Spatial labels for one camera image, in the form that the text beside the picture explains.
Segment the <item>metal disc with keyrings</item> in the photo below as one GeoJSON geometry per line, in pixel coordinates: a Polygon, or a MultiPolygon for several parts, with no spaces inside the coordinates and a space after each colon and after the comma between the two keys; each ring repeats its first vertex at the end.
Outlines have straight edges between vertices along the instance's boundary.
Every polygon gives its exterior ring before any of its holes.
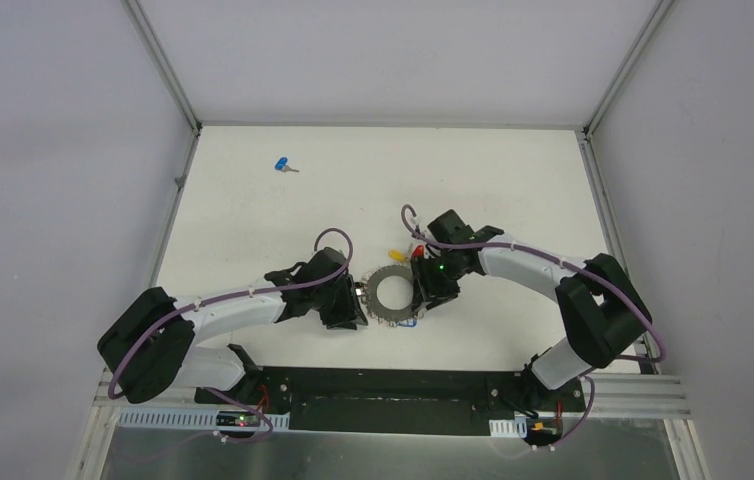
{"type": "Polygon", "coordinates": [[[411,308],[412,286],[411,269],[405,264],[391,264],[366,274],[358,286],[358,295],[370,319],[396,327],[403,320],[418,320],[411,308]]]}

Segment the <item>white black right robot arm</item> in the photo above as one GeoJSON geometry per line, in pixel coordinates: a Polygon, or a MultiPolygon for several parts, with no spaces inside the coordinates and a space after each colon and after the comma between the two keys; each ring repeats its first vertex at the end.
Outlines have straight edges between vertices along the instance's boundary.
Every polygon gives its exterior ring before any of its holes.
{"type": "Polygon", "coordinates": [[[453,210],[425,228],[410,205],[403,206],[401,218],[422,250],[410,257],[413,313],[456,299],[460,280],[471,274],[511,281],[557,305],[564,338],[519,374],[522,400],[533,409],[548,408],[578,376],[626,359],[626,350],[654,331],[628,275],[608,254],[587,260],[556,255],[494,226],[475,230],[453,210]]]}

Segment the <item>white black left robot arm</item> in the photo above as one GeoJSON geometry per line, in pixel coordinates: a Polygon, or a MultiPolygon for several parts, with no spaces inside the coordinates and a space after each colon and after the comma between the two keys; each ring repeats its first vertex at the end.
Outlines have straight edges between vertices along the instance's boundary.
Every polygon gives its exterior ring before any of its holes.
{"type": "Polygon", "coordinates": [[[205,341],[235,330],[318,314],[328,329],[355,330],[368,321],[344,255],[329,247],[307,262],[266,273],[241,291],[210,298],[145,290],[98,340],[113,374],[111,397],[148,402],[171,387],[219,390],[234,404],[250,402],[258,378],[230,347],[205,341]]]}

